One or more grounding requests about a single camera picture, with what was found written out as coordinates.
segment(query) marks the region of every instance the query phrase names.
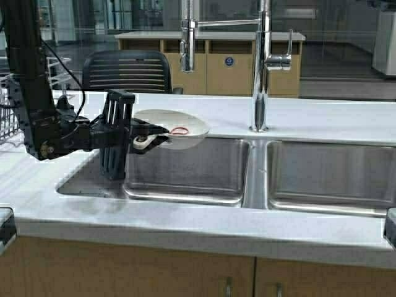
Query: kitchen sink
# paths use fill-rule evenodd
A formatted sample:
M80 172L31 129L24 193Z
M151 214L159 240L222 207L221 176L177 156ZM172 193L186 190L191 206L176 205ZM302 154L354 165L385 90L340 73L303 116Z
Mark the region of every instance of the kitchen sink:
M270 209L384 217L396 206L396 148L273 141Z
M124 181L105 179L97 155L58 192L240 207L247 189L250 151L251 145L244 140L206 138L187 150L159 147L145 155L129 154Z

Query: black robotic arm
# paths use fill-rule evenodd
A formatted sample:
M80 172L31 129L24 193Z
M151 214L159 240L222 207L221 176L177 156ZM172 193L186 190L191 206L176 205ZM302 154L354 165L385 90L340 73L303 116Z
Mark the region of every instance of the black robotic arm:
M25 136L27 152L39 160L54 159L76 150L101 149L102 172L123 179L129 143L149 135L169 133L163 127L132 119L134 94L110 90L102 115L92 122L77 116L66 97L55 105L46 73L37 0L0 0L11 75L5 86L11 108ZM145 153L166 141L159 136Z

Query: white countertop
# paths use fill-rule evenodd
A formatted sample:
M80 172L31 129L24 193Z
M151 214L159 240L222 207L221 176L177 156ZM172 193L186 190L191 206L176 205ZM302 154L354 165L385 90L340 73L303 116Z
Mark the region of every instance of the white countertop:
M273 41L288 41L289 33L273 32ZM255 32L211 32L203 31L197 33L198 40L255 40ZM178 31L133 31L115 35L116 39L181 39ZM301 33L293 33L293 41L305 41Z
M104 100L91 93L83 115L100 114ZM396 146L396 103L272 99L265 134L248 129L250 107L249 98L141 94L135 111L185 111L205 120L211 136ZM381 218L58 194L57 185L94 154L40 163L23 147L0 147L0 207L14 209L20 236L396 269Z

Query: floor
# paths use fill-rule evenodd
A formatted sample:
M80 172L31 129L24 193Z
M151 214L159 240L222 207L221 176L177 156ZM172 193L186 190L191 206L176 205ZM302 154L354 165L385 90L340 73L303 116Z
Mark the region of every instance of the floor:
M68 65L78 78L93 52L115 50L116 42L61 45L56 52L71 58ZM396 100L396 79L386 79L372 69L371 54L350 45L308 44L303 49L302 98ZM71 83L71 88L78 88Z

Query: cabinet door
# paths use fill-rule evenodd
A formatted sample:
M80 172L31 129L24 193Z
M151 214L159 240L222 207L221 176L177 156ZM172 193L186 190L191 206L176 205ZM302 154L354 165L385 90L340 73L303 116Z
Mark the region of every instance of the cabinet door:
M269 92L273 97L299 97L301 55L293 54L290 71L271 71Z
M252 54L208 54L209 95L249 96L252 80Z
M183 88L184 94L206 95L206 54L195 54L195 70L181 71L180 54L165 53L171 67L173 88Z
M396 270L259 259L256 297L393 296Z
M254 259L18 238L0 267L7 297L245 297Z

